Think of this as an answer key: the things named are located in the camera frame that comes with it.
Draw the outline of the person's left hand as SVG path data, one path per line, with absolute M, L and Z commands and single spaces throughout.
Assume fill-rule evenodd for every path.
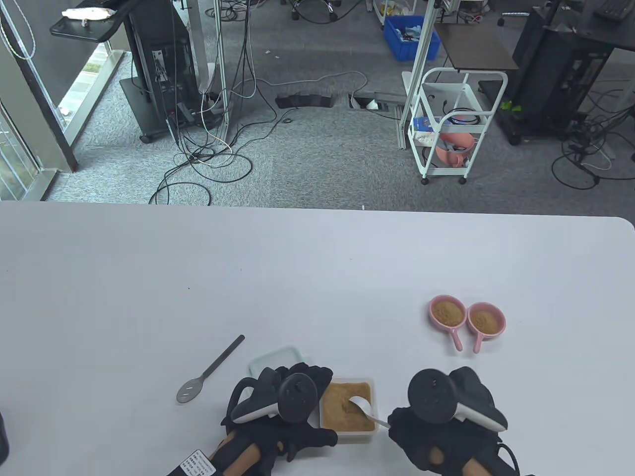
M 209 458 L 216 474 L 269 476 L 277 458 L 292 462 L 308 447 L 335 446 L 336 431 L 308 422 L 332 376 L 329 368 L 301 362 L 241 379 L 221 422 L 227 435 Z

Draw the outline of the person's right hand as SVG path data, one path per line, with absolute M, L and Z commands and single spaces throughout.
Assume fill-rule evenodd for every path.
M 507 419 L 472 368 L 423 369 L 411 378 L 407 397 L 409 406 L 388 417 L 388 435 L 415 467 L 442 476 L 521 473 L 500 436 Z

